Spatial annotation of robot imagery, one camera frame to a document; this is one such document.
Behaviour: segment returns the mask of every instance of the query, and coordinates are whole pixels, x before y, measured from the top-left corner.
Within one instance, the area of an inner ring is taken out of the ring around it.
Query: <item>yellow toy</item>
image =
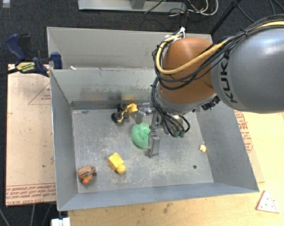
[[[123,165],[123,163],[124,161],[118,153],[114,153],[108,158],[108,164],[110,165],[110,167],[119,174],[124,173],[126,170],[126,167],[125,165]]]

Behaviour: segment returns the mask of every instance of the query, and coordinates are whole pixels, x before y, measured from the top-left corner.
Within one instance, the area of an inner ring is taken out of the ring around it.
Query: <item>blue clamp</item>
[[[18,58],[18,61],[15,64],[15,72],[19,71],[21,73],[37,73],[46,77],[49,76],[49,70],[39,61],[37,57],[34,57],[32,61],[25,61],[26,55],[19,44],[18,34],[15,33],[11,35],[8,39],[6,39],[5,44],[9,51]],[[59,53],[53,52],[50,57],[46,59],[51,59],[53,61],[54,69],[63,68],[62,59]]]

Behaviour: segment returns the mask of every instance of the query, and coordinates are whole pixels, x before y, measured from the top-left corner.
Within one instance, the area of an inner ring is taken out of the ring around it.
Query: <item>black cable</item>
[[[284,12],[284,7],[277,1],[277,0],[273,0],[276,4],[278,4],[278,6],[283,10],[283,12]],[[269,2],[270,2],[270,4],[271,4],[271,7],[272,7],[272,10],[273,10],[273,15],[275,15],[276,14],[276,11],[275,11],[275,7],[274,7],[274,5],[273,5],[273,3],[272,3],[272,1],[271,0],[269,0]],[[252,23],[254,23],[255,22],[255,20],[254,19],[252,19],[251,17],[249,17],[248,15],[247,15],[247,13],[241,8],[241,6],[240,5],[237,5],[237,7],[238,7],[238,9],[242,12],[242,14],[247,18],[247,19],[249,19]]]
[[[157,84],[158,84],[158,78],[156,77],[154,82],[153,82],[152,90],[151,90],[151,94],[150,94],[151,101],[152,101],[156,111],[162,117],[162,119],[169,121],[171,124],[173,124],[177,128],[178,131],[181,131],[181,130],[184,131],[185,129],[184,129],[183,125],[179,121],[177,121],[174,117],[169,115],[165,110],[163,110],[161,108],[161,106],[159,105],[159,103],[156,101],[155,96],[156,96]]]
[[[164,0],[161,0],[160,2],[158,2],[155,6],[153,6],[151,9],[147,10],[144,14],[147,14],[149,12],[151,12],[152,10],[154,10],[155,8],[157,8]]]
[[[181,116],[181,118],[186,122],[186,124],[187,124],[187,129],[185,130],[185,133],[187,132],[187,131],[189,131],[190,130],[190,123],[188,122],[188,120],[184,117],[184,116]]]
[[[145,20],[143,20],[143,21],[139,24],[138,31],[141,30],[142,25],[143,25],[145,22],[147,22],[147,21],[156,22],[156,23],[160,24],[162,27],[164,27],[166,31],[168,31],[168,28],[167,28],[162,22],[160,22],[160,21],[158,21],[158,20],[156,20],[156,19],[145,19]]]
[[[154,50],[152,55],[155,61],[155,72],[157,74],[158,77],[158,81],[159,83],[166,89],[169,90],[175,90],[175,89],[181,89],[184,86],[188,85],[189,83],[191,83],[192,81],[194,81],[195,79],[200,79],[202,76],[204,76],[204,74],[200,77],[197,77],[198,73],[200,71],[202,71],[203,69],[205,69],[209,64],[211,64],[214,60],[216,60],[216,58],[218,58],[222,53],[226,52],[226,51],[230,51],[231,49],[234,48],[234,46],[236,46],[236,44],[238,42],[240,42],[242,39],[244,39],[246,36],[252,35],[254,33],[269,29],[270,26],[267,27],[260,27],[263,24],[266,24],[268,22],[272,22],[272,21],[283,21],[284,20],[284,15],[275,15],[275,16],[269,16],[269,17],[265,17],[260,19],[259,21],[257,21],[256,23],[253,23],[252,25],[250,25],[248,28],[246,28],[243,31],[239,31],[238,33],[227,37],[225,39],[227,39],[227,43],[225,45],[223,45],[219,50],[215,51],[205,62],[203,62],[201,64],[201,66],[195,70],[194,72],[192,72],[189,75],[186,75],[184,77],[178,78],[178,79],[167,79],[164,78],[157,66],[156,66],[156,54],[158,52],[158,49]],[[163,65],[163,50],[168,46],[168,43],[166,43],[164,46],[158,46],[162,48],[162,52],[160,54],[160,61],[161,61],[161,66]],[[166,82],[183,82],[183,84],[179,85],[179,86],[175,86],[175,87],[169,87],[166,84],[164,84],[162,81],[166,81]]]

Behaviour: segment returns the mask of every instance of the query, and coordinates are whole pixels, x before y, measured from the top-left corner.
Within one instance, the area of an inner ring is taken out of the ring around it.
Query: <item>green sponge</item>
[[[132,129],[132,139],[134,144],[140,148],[148,148],[148,134],[150,127],[146,123],[135,124]]]

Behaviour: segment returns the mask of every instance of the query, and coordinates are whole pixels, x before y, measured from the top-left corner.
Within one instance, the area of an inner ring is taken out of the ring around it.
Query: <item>brown toy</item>
[[[77,171],[78,177],[81,179],[81,182],[83,185],[88,184],[93,180],[93,176],[96,176],[96,168],[91,165],[87,165],[85,167],[82,167]]]

